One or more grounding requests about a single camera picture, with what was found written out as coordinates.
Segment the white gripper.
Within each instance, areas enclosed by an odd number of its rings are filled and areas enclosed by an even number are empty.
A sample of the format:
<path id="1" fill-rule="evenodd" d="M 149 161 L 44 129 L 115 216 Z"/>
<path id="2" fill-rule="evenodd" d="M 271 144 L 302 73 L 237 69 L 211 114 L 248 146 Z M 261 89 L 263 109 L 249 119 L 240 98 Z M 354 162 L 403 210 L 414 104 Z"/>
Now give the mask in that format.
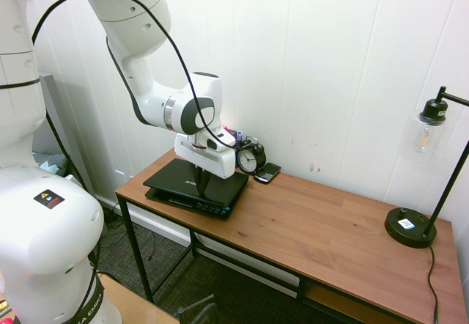
<path id="1" fill-rule="evenodd" d="M 216 152 L 210 148 L 195 148 L 189 136 L 178 133 L 174 143 L 175 154 L 192 163 L 193 177 L 199 195 L 205 193 L 210 182 L 211 173 L 227 179 L 235 173 L 235 152 L 226 149 Z"/>

